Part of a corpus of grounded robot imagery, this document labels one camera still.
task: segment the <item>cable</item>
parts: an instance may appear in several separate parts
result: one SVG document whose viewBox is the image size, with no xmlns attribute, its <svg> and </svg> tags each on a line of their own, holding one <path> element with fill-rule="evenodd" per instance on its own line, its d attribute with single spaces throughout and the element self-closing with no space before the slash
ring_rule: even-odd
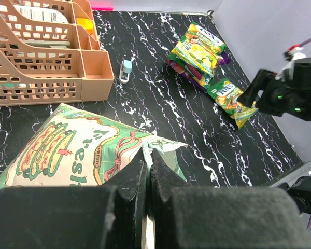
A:
<svg viewBox="0 0 311 249">
<path fill-rule="evenodd" d="M 303 47 L 304 45 L 306 45 L 306 44 L 308 44 L 308 43 L 310 43 L 310 42 L 311 42 L 311 38 L 309 38 L 308 40 L 302 42 L 299 46 L 300 46 L 300 47 Z"/>
<path fill-rule="evenodd" d="M 311 228 L 311 215 L 310 215 L 309 222 L 307 223 L 307 226 L 306 226 L 307 230 L 310 230 L 310 228 Z"/>
</svg>

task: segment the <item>tabletop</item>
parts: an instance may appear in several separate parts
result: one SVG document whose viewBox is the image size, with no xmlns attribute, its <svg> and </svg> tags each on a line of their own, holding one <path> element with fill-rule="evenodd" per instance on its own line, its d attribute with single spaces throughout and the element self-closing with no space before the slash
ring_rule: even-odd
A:
<svg viewBox="0 0 311 249">
<path fill-rule="evenodd" d="M 71 105 L 187 143 L 177 156 L 192 185 L 264 185 L 302 164 L 271 116 L 256 113 L 236 130 L 210 96 L 165 64 L 192 21 L 221 38 L 209 16 L 97 11 L 94 15 L 116 79 L 108 101 Z M 249 80 L 227 51 L 232 62 L 217 71 L 215 81 L 228 78 L 246 89 Z M 133 62 L 126 85 L 117 79 L 123 58 Z M 0 172 L 56 107 L 0 107 Z"/>
</svg>

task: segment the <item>yellow lid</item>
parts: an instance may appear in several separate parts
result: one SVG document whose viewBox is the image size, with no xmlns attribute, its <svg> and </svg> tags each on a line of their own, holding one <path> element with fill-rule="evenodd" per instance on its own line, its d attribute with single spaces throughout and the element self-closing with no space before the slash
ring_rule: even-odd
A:
<svg viewBox="0 0 311 249">
<path fill-rule="evenodd" d="M 81 25 L 90 35 L 93 34 L 93 22 L 87 18 L 76 18 L 78 25 Z"/>
</svg>

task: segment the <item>black marble table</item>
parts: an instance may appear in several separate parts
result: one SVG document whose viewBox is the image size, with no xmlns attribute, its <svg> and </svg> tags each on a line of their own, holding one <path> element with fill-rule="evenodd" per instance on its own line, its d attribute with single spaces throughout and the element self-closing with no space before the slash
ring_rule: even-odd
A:
<svg viewBox="0 0 311 249">
<path fill-rule="evenodd" d="M 102 47 L 119 73 L 132 59 L 128 84 L 116 79 L 107 102 L 74 103 L 105 117 L 168 139 L 185 142 L 178 160 L 193 185 L 263 185 L 302 164 L 271 116 L 257 113 L 236 131 L 214 101 L 165 65 L 166 56 L 198 22 L 219 36 L 208 16 L 161 13 L 95 12 Z M 246 89 L 249 81 L 233 62 L 218 70 Z M 57 105 L 0 107 L 0 172 Z"/>
</svg>

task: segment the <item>beige storage basket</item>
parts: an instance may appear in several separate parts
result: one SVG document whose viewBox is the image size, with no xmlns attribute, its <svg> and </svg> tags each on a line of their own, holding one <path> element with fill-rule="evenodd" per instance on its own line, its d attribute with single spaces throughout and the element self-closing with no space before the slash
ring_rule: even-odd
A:
<svg viewBox="0 0 311 249">
<path fill-rule="evenodd" d="M 59 10 L 70 24 L 33 21 L 10 0 L 0 1 L 0 106 L 106 100 L 114 75 L 108 52 L 99 46 L 90 3 L 22 2 Z M 76 17 L 91 19 L 94 33 L 77 25 Z M 24 39 L 69 41 L 71 48 L 38 48 Z"/>
</svg>

